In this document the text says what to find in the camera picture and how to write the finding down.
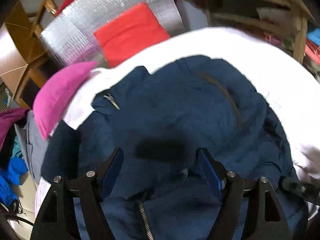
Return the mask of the silver foil insulation mat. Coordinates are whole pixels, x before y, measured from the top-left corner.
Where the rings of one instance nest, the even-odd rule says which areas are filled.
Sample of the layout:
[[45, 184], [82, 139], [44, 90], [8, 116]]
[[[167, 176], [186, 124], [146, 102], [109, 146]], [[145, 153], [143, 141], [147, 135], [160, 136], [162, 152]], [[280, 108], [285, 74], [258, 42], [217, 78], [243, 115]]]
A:
[[170, 36], [184, 32], [174, 0], [75, 0], [41, 32], [42, 43], [60, 65], [91, 60], [100, 61], [102, 49], [94, 32], [125, 12], [146, 2]]

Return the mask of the bright blue garment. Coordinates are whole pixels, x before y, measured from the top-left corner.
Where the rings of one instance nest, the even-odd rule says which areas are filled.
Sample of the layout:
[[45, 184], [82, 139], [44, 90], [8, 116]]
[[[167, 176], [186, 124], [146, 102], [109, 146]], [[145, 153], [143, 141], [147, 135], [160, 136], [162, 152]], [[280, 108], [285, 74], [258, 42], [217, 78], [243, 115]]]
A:
[[1, 203], [9, 207], [12, 202], [18, 199], [17, 195], [11, 188], [12, 185], [20, 185], [20, 176], [28, 172], [25, 161], [19, 157], [11, 158], [6, 169], [1, 169], [0, 183]]

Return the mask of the magenta pillow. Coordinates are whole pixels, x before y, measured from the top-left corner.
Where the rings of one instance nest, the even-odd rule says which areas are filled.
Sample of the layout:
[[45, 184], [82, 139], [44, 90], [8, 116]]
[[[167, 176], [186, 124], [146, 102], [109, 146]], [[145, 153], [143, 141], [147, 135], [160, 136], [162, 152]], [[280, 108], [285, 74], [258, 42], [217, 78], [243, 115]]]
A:
[[97, 64], [95, 61], [80, 62], [62, 68], [41, 87], [34, 100], [33, 112], [43, 139], [48, 138], [70, 100]]

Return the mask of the wooden shelf unit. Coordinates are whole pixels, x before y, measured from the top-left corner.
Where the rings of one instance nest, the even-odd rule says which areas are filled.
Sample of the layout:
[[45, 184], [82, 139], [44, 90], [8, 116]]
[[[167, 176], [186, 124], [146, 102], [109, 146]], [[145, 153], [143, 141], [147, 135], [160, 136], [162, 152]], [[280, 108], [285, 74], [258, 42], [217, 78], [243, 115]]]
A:
[[302, 0], [184, 0], [204, 12], [210, 27], [233, 27], [258, 37], [302, 63], [308, 23]]

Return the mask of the grey garment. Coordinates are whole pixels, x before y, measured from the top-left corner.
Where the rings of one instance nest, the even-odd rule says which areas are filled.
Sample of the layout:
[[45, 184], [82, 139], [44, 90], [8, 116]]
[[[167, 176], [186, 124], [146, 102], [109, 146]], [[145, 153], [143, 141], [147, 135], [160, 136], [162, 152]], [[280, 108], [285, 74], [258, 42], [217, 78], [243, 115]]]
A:
[[25, 125], [14, 124], [22, 156], [30, 175], [37, 185], [41, 179], [41, 168], [48, 147], [48, 139], [43, 139], [35, 122], [33, 111], [29, 111]]

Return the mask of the white pink fleece blanket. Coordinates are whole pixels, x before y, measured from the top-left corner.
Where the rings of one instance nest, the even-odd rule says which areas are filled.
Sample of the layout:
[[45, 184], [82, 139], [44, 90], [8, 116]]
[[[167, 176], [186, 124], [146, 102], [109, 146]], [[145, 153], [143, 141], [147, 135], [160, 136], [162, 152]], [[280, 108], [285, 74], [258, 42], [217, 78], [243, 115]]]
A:
[[250, 81], [284, 129], [296, 175], [302, 181], [318, 184], [319, 83], [282, 50], [232, 28], [191, 31], [151, 46], [116, 68], [95, 68], [60, 122], [78, 128], [93, 112], [95, 96], [116, 85], [135, 68], [142, 66], [153, 74], [192, 56], [226, 61]]

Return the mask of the teal garment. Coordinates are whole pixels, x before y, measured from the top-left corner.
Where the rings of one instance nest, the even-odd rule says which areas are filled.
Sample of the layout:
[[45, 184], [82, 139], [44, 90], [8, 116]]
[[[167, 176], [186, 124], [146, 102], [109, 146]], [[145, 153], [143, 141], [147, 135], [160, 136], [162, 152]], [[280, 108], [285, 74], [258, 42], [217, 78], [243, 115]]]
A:
[[21, 146], [20, 146], [20, 142], [19, 142], [18, 136], [16, 136], [15, 139], [14, 139], [11, 159], [12, 158], [23, 158], [22, 150], [21, 150]]

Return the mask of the maroon garment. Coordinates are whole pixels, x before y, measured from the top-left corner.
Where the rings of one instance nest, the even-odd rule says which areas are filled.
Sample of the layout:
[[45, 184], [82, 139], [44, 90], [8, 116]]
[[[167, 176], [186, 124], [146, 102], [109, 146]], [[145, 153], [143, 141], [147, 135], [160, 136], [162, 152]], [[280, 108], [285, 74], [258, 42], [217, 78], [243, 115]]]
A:
[[17, 121], [22, 120], [27, 116], [27, 113], [29, 112], [29, 109], [27, 108], [13, 108], [6, 111], [1, 112], [0, 117], [0, 140], [1, 140], [1, 148], [3, 147], [5, 137], [7, 136], [7, 133], [11, 126], [14, 125]]

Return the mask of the red orange pillow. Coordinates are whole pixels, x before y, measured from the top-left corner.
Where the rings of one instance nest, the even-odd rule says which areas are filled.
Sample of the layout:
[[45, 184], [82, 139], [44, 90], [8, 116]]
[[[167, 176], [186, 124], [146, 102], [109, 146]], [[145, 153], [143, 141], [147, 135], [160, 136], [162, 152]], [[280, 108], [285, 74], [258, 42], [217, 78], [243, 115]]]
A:
[[110, 68], [170, 38], [145, 2], [131, 7], [97, 29], [94, 36]]

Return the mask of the navy blue zip jacket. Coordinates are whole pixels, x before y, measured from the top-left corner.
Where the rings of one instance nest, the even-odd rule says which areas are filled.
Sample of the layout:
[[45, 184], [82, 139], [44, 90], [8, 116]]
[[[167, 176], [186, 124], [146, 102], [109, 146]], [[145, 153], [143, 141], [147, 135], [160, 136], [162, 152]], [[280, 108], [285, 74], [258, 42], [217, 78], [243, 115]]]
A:
[[196, 163], [204, 147], [245, 179], [295, 177], [284, 129], [264, 97], [223, 60], [137, 67], [97, 94], [76, 129], [60, 122], [41, 175], [78, 178], [116, 147], [124, 163], [102, 210], [116, 239], [205, 239], [220, 209]]

